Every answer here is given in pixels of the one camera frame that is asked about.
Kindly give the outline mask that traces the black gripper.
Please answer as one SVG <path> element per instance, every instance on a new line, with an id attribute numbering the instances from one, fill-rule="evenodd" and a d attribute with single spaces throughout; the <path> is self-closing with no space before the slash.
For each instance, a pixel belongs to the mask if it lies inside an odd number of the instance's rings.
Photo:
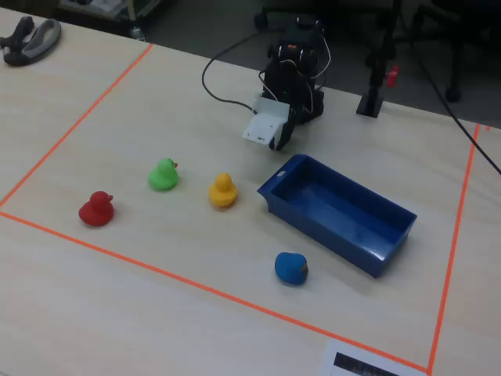
<path id="1" fill-rule="evenodd" d="M 304 112 L 305 111 L 303 104 L 295 104 L 293 106 L 290 106 L 287 122 L 282 123 L 278 126 L 275 135 L 270 141 L 271 150 L 280 151 L 286 146 L 286 144 L 290 141 L 295 126 L 303 124 Z"/>

